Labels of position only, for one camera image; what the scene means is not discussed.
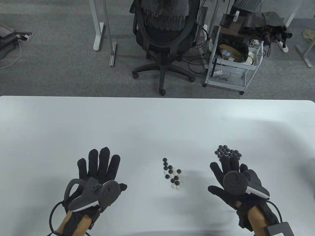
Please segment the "person's right hand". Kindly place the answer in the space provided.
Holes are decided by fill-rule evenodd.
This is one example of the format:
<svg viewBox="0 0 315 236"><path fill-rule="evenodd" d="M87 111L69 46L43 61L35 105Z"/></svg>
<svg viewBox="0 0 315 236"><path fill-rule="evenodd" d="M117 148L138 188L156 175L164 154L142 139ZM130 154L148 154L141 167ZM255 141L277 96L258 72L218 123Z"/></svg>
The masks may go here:
<svg viewBox="0 0 315 236"><path fill-rule="evenodd" d="M221 198L227 205L236 210L239 217L239 226L254 232L256 236L265 235L265 227L279 224L277 216L267 205L267 200L254 194L234 196L228 193L223 186L224 176L230 171L237 171L242 174L248 170L245 164L240 164L237 157L220 158L221 167L217 162L210 163L210 169L217 181L222 186L209 186L208 191Z"/></svg>

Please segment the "person's left hand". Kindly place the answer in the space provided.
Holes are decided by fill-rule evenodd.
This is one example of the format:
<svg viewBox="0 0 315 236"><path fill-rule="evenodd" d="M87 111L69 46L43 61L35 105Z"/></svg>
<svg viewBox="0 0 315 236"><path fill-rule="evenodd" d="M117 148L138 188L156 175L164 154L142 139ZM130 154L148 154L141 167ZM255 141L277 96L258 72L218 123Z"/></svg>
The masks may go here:
<svg viewBox="0 0 315 236"><path fill-rule="evenodd" d="M88 155L88 164L84 158L77 162L79 179L88 181L90 177L98 180L99 184L104 184L114 180L120 164L120 156L115 154L110 158L110 150L104 147L98 152L93 149ZM76 191L62 202L66 211L66 217L56 230L56 233L64 236L83 236L87 230L94 225L105 208L99 205L92 206L82 211L73 212L69 210L70 203L83 193L83 187L78 186Z"/></svg>

